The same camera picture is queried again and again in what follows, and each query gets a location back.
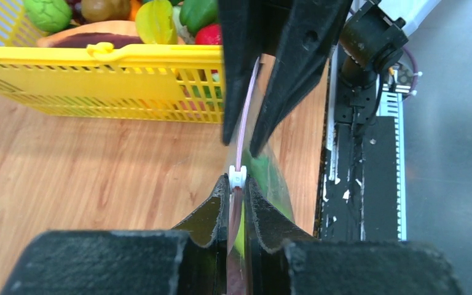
basket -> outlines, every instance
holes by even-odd
[[[0,95],[56,116],[223,121],[221,46],[28,47],[42,36],[21,0],[0,0]]]

transparent plastic bag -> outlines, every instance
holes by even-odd
[[[272,148],[270,148],[270,145],[267,143],[261,154],[256,158],[252,158],[249,151],[250,140],[262,101],[263,95],[258,87],[255,87],[245,124],[241,165],[246,166],[247,173],[256,179],[263,196],[283,213],[283,215],[294,222],[294,214],[288,188],[279,170],[278,162]],[[234,132],[234,138],[229,146],[225,171],[229,171],[231,165],[236,166],[238,154],[237,136],[241,124],[242,119],[240,118],[240,122]],[[234,208],[234,204],[238,202],[243,202],[243,191],[241,190],[235,190],[235,192],[230,195],[231,208]],[[233,212],[231,209],[229,211],[229,238],[227,247],[227,294],[229,295],[245,294],[244,212],[245,207],[243,204],[241,211]]]

gray floor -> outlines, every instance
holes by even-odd
[[[444,251],[472,294],[472,0],[442,0],[409,48],[424,76],[404,103],[408,239]]]

wooden tabletop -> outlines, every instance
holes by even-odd
[[[325,97],[324,82],[270,140],[296,223],[310,233]],[[0,289],[45,230],[174,226],[225,172],[220,134],[219,125],[50,117],[0,97]]]

wood grain surface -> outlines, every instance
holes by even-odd
[[[310,233],[325,96],[321,83],[270,140]],[[50,117],[0,97],[0,289],[45,230],[174,226],[225,172],[220,134],[219,125]]]

